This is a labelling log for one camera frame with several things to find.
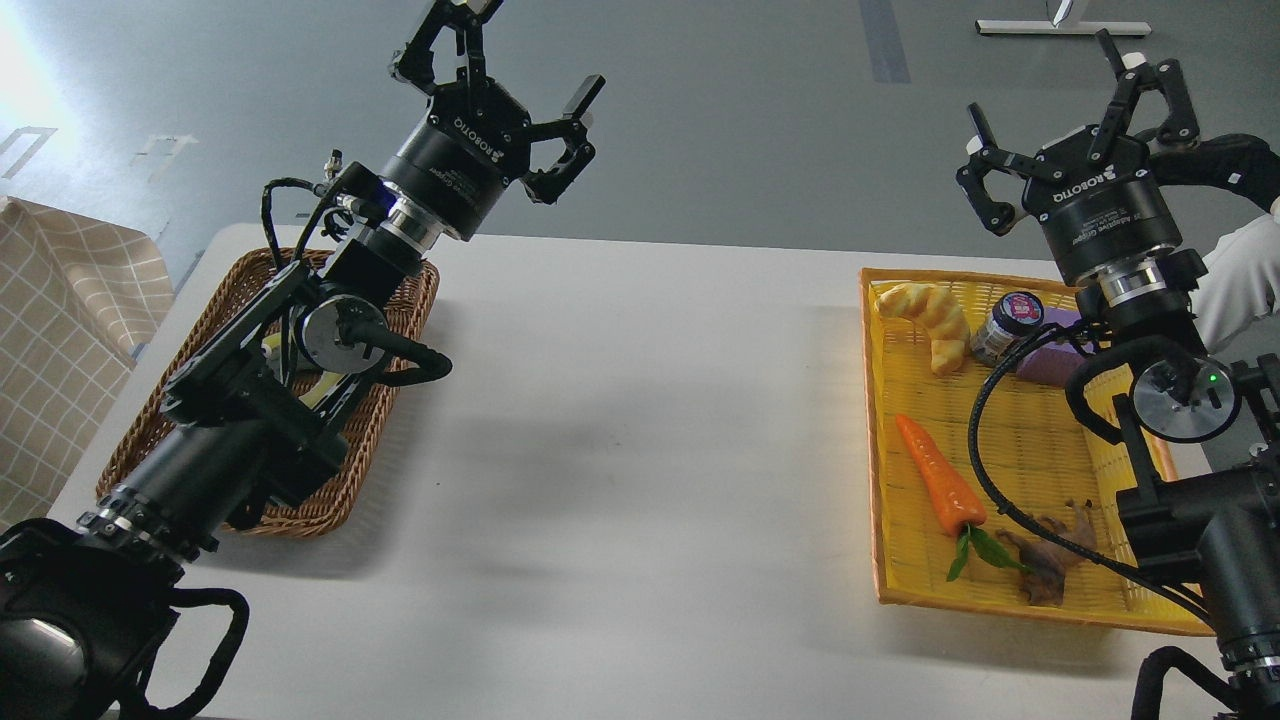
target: yellow plastic basket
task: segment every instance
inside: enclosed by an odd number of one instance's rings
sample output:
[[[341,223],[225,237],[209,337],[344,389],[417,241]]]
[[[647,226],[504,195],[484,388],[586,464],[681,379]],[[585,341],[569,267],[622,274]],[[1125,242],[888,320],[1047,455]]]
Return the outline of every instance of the yellow plastic basket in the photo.
[[[924,425],[955,468],[979,489],[969,466],[966,428],[989,368],[970,357],[959,372],[934,378],[929,372],[925,333],[909,320],[881,318],[876,299],[902,282],[945,284],[964,307],[969,327],[978,328],[1006,292],[1029,291],[1046,306],[1068,309],[1075,306],[1074,293],[1051,281],[945,270],[868,268],[860,281],[873,565],[879,601],[1181,635],[1212,634],[1172,602],[1092,562],[1068,570],[1062,607],[1028,605],[1018,587],[1016,570],[997,570],[977,559],[972,559],[957,580],[946,582],[955,541],[934,519],[924,483],[893,416],[905,413]],[[1128,389],[1129,382],[1128,370],[1096,379],[1087,388],[1091,406],[1114,423],[1110,398]],[[1172,479],[1167,448],[1152,438],[1148,446],[1161,475]],[[1061,388],[1021,380],[1010,373],[987,402],[979,450],[987,473],[1001,491],[1034,516],[1053,515],[1071,525],[1066,500],[1092,500],[1098,551],[1133,564],[1115,505],[1116,491],[1134,486],[1128,454],[1124,446],[1110,446],[1082,428],[1071,416]],[[992,534],[1007,529],[1028,536],[993,511],[984,529]]]

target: croissant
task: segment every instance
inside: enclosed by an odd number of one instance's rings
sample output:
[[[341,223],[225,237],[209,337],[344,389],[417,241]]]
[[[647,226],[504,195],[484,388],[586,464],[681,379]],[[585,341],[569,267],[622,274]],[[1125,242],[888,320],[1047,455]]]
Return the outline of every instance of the croissant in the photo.
[[[942,377],[960,369],[969,351],[969,323],[964,310],[945,286],[902,283],[876,300],[886,318],[906,318],[924,327],[929,336],[929,369]]]

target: gray floor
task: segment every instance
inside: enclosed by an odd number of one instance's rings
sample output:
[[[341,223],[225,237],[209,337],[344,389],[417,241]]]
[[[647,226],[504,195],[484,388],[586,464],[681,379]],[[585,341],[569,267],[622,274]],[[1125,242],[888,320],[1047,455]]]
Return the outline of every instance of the gray floor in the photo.
[[[421,114],[419,94],[385,67],[425,8],[9,0],[0,136],[55,132],[26,161],[38,136],[15,136],[0,154],[12,174],[0,195],[142,229],[180,281],[219,228],[256,220],[265,181],[316,177],[332,147],[381,167]],[[1030,224],[984,233],[952,182],[973,135],[970,101],[1012,150],[1101,118],[1114,83],[1092,38],[973,27],[1044,13],[1042,0],[511,0],[486,27],[490,74],[535,119],[557,114],[586,73],[604,74],[599,158],[558,205],[534,206],[517,190],[481,231],[1048,258]],[[1087,19],[1149,22],[1153,35],[1121,50],[1183,61],[1206,136],[1280,142],[1274,0],[1100,0]],[[438,47],[443,68],[448,45]],[[1160,118],[1148,97],[1135,126]],[[1016,196],[1012,183],[991,186]],[[1167,197],[1202,252],[1257,214],[1220,191]],[[276,217],[310,208],[282,197]],[[1258,328],[1224,357],[1272,351],[1274,336],[1275,325]],[[1244,425],[1210,443],[1216,466],[1253,441]]]

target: white table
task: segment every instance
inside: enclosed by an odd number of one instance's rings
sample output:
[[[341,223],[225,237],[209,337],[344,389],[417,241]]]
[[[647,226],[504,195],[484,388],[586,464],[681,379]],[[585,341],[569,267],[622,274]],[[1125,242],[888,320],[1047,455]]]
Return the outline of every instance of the white table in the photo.
[[[259,245],[218,236],[52,518],[90,505]],[[252,606],[207,715],[1126,717],[1156,647],[1217,666],[1207,638],[876,601],[859,268],[1050,263],[490,236],[431,260],[425,341],[456,368],[401,395],[348,523],[227,537],[183,580]],[[154,701],[186,694],[224,621],[184,615]],[[1166,717],[1219,710],[1180,678],[1165,697]]]

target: beige tablecloth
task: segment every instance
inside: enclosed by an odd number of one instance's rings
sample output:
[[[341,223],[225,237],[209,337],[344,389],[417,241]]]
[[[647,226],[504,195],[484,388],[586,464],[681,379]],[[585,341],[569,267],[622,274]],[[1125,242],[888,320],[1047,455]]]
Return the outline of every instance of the beige tablecloth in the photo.
[[[0,530],[45,514],[172,304],[147,236],[0,197]]]

